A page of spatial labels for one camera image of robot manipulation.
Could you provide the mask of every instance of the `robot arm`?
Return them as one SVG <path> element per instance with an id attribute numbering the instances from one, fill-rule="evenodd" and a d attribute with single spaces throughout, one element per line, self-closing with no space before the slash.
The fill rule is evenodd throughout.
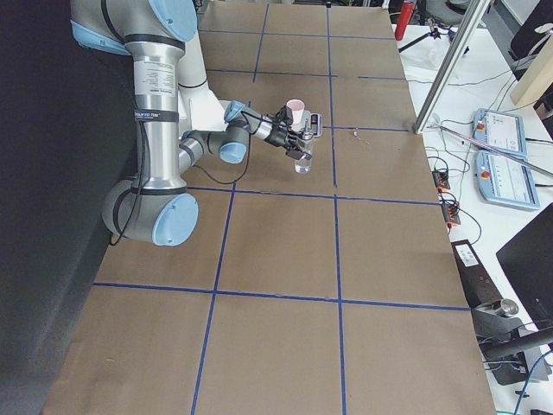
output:
<path id="1" fill-rule="evenodd" d="M 225 111 L 207 83 L 191 1 L 72 0 L 71 9 L 79 44 L 134 61 L 139 174 L 118 183 L 102 211 L 117 236 L 160 246 L 184 242 L 199 209 L 181 174 L 207 152 L 241 163 L 250 134 L 292 158 L 311 157 L 286 107 L 264 116 L 233 101 Z"/>

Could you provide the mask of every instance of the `red cylinder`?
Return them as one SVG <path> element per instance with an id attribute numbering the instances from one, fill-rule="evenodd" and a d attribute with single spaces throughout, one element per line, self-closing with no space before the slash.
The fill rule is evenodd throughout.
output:
<path id="1" fill-rule="evenodd" d="M 399 15 L 399 19 L 397 19 L 397 25 L 396 25 L 396 40 L 401 41 L 404 38 L 405 29 L 407 29 L 407 25 L 411 21 L 411 17 L 413 16 L 413 10 L 415 9 L 415 1 L 414 0 L 405 0 L 404 5 L 401 8 L 401 14 Z"/>

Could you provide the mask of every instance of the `black electronic device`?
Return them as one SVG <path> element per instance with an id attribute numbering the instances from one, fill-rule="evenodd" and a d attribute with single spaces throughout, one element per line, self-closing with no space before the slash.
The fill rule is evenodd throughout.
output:
<path id="1" fill-rule="evenodd" d="M 451 246 L 468 306 L 473 309 L 501 300 L 503 297 L 468 240 L 452 242 Z"/>
<path id="2" fill-rule="evenodd" d="M 520 303 L 539 329 L 550 326 L 553 318 L 552 242 L 553 203 L 497 252 Z"/>

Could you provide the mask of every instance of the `white surface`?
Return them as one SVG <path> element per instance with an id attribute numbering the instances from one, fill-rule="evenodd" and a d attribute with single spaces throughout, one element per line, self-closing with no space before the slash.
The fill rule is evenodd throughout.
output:
<path id="1" fill-rule="evenodd" d="M 517 22 L 523 24 L 536 7 L 536 4 L 539 3 L 539 0 L 502 0 L 502 3 Z"/>
<path id="2" fill-rule="evenodd" d="M 404 39 L 398 43 L 401 47 L 412 41 L 418 36 L 426 33 L 429 29 L 421 26 L 409 26 Z M 402 63 L 408 80 L 427 81 L 429 73 L 435 75 L 434 62 L 437 54 L 442 54 L 444 44 L 448 44 L 446 36 L 440 40 L 431 38 L 425 39 L 416 46 L 407 49 L 401 53 Z M 485 29 L 477 29 L 473 39 L 470 42 L 470 52 L 461 58 L 460 63 L 454 70 L 453 79 L 450 84 L 463 84 L 467 82 L 478 82 L 491 78 L 500 73 L 508 71 L 505 60 L 497 49 L 492 37 Z M 450 119 L 459 122 L 472 122 L 474 111 L 478 108 L 489 108 L 497 110 L 499 102 L 508 88 L 514 87 L 514 77 L 511 72 L 504 73 L 494 80 L 489 80 L 479 85 L 472 86 L 448 86 L 436 106 L 435 116 L 441 121 Z M 430 83 L 421 84 L 410 82 L 410 93 L 413 105 L 418 113 L 423 105 L 426 94 L 430 89 Z M 527 137 L 541 140 L 551 140 L 549 134 L 543 127 L 531 105 L 516 111 L 510 111 L 516 106 L 512 103 L 508 95 L 503 99 L 500 107 L 501 111 L 514 112 L 524 118 L 524 131 Z M 472 125 L 459 125 L 453 123 L 444 124 L 452 130 L 471 135 Z M 468 145 L 455 137 L 444 134 L 442 138 L 437 131 L 423 133 L 424 142 L 427 146 L 429 156 L 435 156 L 436 152 L 448 163 L 450 169 L 463 169 L 462 160 L 456 159 L 447 154 L 447 149 L 457 156 L 464 159 L 467 155 Z M 528 158 L 530 163 L 539 167 L 553 170 L 553 145 L 527 143 Z M 540 211 L 526 211 L 511 207 L 501 207 L 484 201 L 481 197 L 478 185 L 474 178 L 474 155 L 476 149 L 472 148 L 467 155 L 467 162 L 470 164 L 470 171 L 461 178 L 461 173 L 450 173 L 449 182 L 451 193 L 461 200 L 461 208 L 469 212 L 482 226 L 482 235 L 480 241 L 474 245 L 474 250 L 480 257 L 482 264 L 492 277 L 492 280 L 498 286 L 499 291 L 505 298 L 510 298 L 520 304 L 517 296 L 507 281 L 503 270 L 495 256 L 495 253 L 520 229 L 530 222 L 543 208 L 553 202 L 553 188 L 539 188 L 537 190 L 541 203 Z M 544 184 L 553 184 L 553 179 L 547 178 L 537 173 L 533 173 L 535 182 Z M 478 236 L 478 227 L 465 214 L 461 213 L 461 226 L 454 227 L 449 235 L 452 241 L 468 239 L 476 240 Z M 525 310 L 521 310 L 517 317 L 523 322 L 529 322 Z M 490 387 L 498 411 L 512 412 L 514 410 L 517 397 L 514 393 L 522 388 L 522 383 L 500 386 L 493 378 L 492 373 L 487 373 Z M 523 399 L 523 403 L 518 413 L 530 414 L 530 409 L 541 409 L 547 412 L 553 412 L 553 376 L 550 376 L 548 382 L 531 383 L 528 387 L 529 398 Z"/>

